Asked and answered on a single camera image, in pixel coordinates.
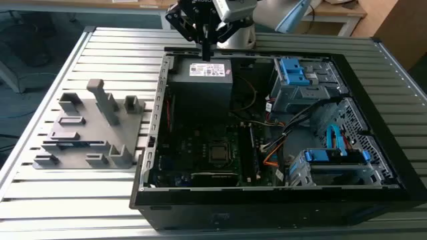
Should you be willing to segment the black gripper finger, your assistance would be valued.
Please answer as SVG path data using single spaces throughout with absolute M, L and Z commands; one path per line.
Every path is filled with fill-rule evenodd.
M 166 20 L 178 30 L 180 35 L 188 42 L 195 42 L 200 49 L 202 60 L 208 61 L 208 46 L 204 44 L 204 30 L 194 27 L 190 20 L 182 15 L 182 8 L 179 5 L 171 5 L 166 11 Z
M 218 29 L 220 22 L 211 20 L 207 25 L 207 61 L 211 61 L 212 45 L 218 42 L 224 43 L 230 37 L 238 32 L 239 29 L 248 27 L 250 22 L 247 20 L 236 20 L 227 23 Z

